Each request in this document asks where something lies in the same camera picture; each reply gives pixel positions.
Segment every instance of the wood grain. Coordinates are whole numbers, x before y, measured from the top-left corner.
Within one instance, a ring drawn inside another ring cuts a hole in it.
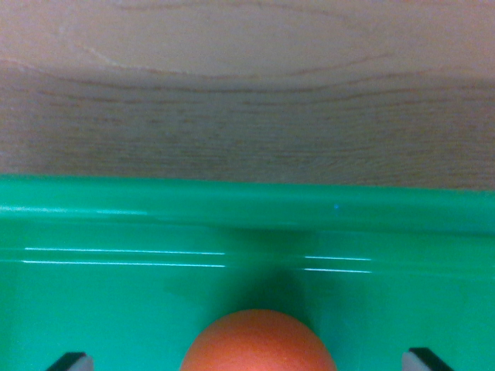
[[[0,172],[495,189],[492,2],[0,10]]]

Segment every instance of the light wood table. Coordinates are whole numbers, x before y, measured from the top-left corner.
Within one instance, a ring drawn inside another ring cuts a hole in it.
[[[7,0],[0,172],[495,189],[495,2]]]

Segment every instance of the brown egg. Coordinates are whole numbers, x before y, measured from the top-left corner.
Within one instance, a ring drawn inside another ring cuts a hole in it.
[[[227,315],[189,348],[180,371],[336,371],[322,341],[297,319],[277,311]]]

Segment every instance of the green plastic container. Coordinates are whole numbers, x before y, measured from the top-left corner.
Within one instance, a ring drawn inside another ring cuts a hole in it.
[[[2,370],[176,371],[246,308],[305,322],[340,371],[412,346],[495,369],[491,192],[4,177],[0,231]]]

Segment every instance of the orange egg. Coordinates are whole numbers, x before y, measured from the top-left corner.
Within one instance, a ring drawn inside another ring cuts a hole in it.
[[[322,341],[297,319],[249,310],[210,325],[189,348],[180,371],[336,371]]]

